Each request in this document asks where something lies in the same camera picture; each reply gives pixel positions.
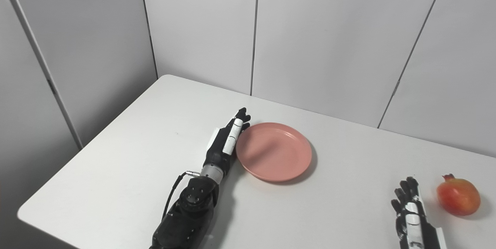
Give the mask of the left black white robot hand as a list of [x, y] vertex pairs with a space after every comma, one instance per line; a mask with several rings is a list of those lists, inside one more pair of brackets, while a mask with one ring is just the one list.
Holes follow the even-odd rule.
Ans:
[[234, 147], [241, 133], [250, 127], [250, 115], [245, 107], [239, 109], [229, 123], [220, 128], [206, 152], [201, 175], [217, 183], [229, 173], [234, 159]]

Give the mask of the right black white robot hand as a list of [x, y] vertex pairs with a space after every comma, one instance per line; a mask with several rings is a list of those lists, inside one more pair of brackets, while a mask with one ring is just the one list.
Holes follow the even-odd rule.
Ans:
[[417, 180], [408, 176], [394, 190], [391, 205], [396, 212], [396, 232], [401, 249], [446, 249], [444, 232], [428, 222]]

